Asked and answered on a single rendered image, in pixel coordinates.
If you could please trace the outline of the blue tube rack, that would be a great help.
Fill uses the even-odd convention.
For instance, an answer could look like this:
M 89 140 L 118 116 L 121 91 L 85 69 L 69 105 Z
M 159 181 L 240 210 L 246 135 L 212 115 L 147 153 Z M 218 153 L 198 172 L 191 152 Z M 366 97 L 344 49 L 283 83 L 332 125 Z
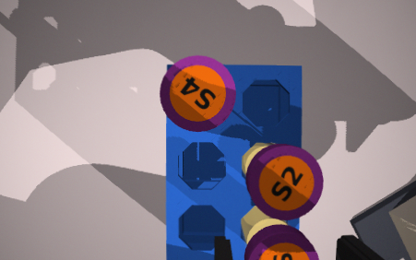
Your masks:
M 191 132 L 166 115 L 166 247 L 185 260 L 214 260 L 215 236 L 244 260 L 241 218 L 255 204 L 242 156 L 255 143 L 302 148 L 302 66 L 224 66 L 236 100 L 221 125 Z

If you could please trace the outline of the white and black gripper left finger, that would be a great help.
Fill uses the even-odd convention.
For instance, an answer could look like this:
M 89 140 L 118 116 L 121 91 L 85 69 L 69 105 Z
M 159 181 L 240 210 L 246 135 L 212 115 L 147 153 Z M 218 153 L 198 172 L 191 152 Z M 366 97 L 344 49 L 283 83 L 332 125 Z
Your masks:
M 233 260 L 231 240 L 226 240 L 226 236 L 215 236 L 214 260 Z

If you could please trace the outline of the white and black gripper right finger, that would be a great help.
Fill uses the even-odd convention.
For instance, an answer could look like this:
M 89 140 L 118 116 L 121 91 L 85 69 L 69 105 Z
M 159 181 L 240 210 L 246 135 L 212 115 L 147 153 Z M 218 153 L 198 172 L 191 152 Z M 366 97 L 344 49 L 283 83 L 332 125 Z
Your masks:
M 336 260 L 385 260 L 354 235 L 337 239 Z

